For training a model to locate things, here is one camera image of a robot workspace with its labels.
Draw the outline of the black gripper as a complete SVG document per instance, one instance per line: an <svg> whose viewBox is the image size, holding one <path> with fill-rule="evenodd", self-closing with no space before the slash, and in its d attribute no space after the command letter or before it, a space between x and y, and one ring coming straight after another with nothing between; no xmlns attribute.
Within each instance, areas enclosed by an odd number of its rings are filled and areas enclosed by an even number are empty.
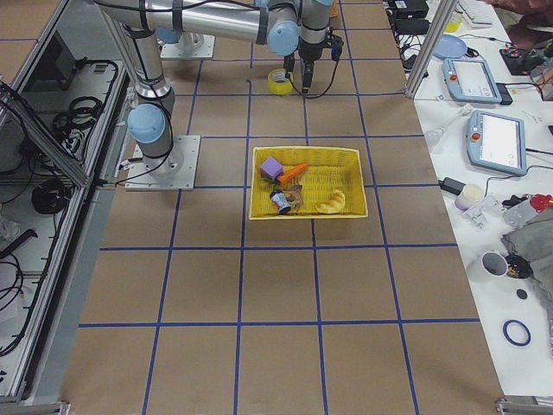
<svg viewBox="0 0 553 415"><path fill-rule="evenodd" d="M308 26L301 26L298 53L303 60L302 63L302 93L308 93L313 82L315 61L318 61L325 48L329 47L328 27L312 29ZM289 54L284 57L283 69L286 80L291 80L295 69L295 55Z"/></svg>

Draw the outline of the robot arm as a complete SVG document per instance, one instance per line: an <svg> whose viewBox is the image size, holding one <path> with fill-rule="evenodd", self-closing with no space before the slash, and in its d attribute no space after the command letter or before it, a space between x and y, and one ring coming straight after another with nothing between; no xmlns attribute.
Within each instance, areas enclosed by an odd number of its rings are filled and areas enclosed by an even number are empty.
<svg viewBox="0 0 553 415"><path fill-rule="evenodd" d="M343 40L330 25L330 1L174 1L163 16L168 25L156 28L165 43L176 43L185 33L213 35L265 45L284 58L285 77L295 68L295 56L302 60L302 86L298 90L308 99L325 92L310 92L315 63L328 49L339 62Z"/></svg>
<svg viewBox="0 0 553 415"><path fill-rule="evenodd" d="M137 106L129 112L128 130L143 159L156 166L174 147L170 119L175 94L163 72L156 25L148 17L170 15L172 9L156 10L146 1L97 1L95 4L119 27L122 49L136 77Z"/></svg>

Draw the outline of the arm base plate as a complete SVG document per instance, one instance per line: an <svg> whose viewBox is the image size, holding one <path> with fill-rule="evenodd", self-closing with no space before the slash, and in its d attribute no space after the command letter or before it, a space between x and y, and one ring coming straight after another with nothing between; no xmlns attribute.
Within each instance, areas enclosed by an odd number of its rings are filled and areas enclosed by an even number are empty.
<svg viewBox="0 0 553 415"><path fill-rule="evenodd" d="M130 166L124 187L129 191L192 191L199 153L199 135L174 136L171 153L159 159L143 157L136 145L133 156L141 161Z"/></svg>
<svg viewBox="0 0 553 415"><path fill-rule="evenodd" d="M163 61L197 61L213 58L215 37L186 32L177 43L165 43L161 50Z"/></svg>

